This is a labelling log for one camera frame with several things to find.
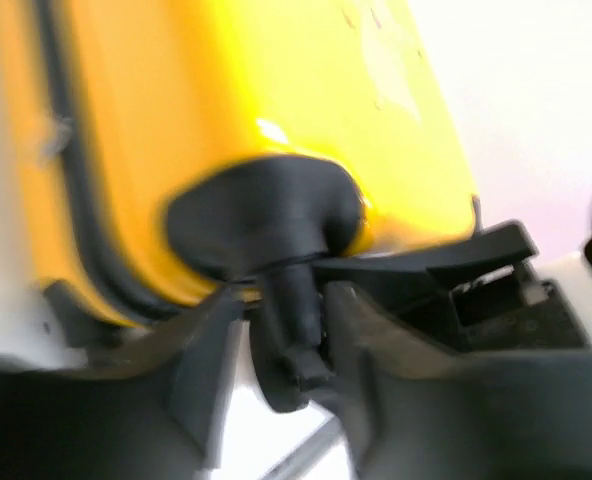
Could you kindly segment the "yellow hard-shell suitcase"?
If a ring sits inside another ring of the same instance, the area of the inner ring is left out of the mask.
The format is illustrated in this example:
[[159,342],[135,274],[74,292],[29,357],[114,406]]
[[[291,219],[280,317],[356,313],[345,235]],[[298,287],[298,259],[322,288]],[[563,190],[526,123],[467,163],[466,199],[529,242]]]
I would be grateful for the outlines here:
[[403,1],[0,1],[33,280],[59,377],[151,371],[229,289],[277,411],[326,396],[319,260],[474,238],[479,195]]

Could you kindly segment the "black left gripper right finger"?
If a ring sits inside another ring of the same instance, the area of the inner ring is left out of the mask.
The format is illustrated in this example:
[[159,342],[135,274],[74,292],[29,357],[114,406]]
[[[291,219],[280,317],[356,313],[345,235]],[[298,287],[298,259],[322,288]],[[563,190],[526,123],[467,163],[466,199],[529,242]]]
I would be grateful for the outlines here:
[[337,415],[361,479],[473,479],[476,422],[465,364],[396,325],[365,295],[324,293]]

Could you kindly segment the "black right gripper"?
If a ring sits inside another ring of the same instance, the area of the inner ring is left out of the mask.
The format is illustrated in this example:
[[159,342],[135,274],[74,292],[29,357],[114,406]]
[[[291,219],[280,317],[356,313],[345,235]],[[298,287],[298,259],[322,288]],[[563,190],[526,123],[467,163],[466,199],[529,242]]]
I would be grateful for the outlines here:
[[592,348],[592,272],[577,254],[535,268],[519,222],[390,256],[327,258],[317,279],[390,290],[390,310],[457,352]]

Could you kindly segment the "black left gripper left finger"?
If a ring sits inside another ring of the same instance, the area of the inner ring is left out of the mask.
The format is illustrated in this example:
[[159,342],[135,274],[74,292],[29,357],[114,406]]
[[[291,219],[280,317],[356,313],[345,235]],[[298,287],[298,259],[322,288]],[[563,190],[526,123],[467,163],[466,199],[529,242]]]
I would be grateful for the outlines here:
[[241,315],[231,287],[165,322],[153,333],[113,352],[98,370],[101,382],[155,380],[168,420],[188,443],[199,468],[211,468],[218,447],[212,431],[222,427],[222,385],[231,376],[230,327]]

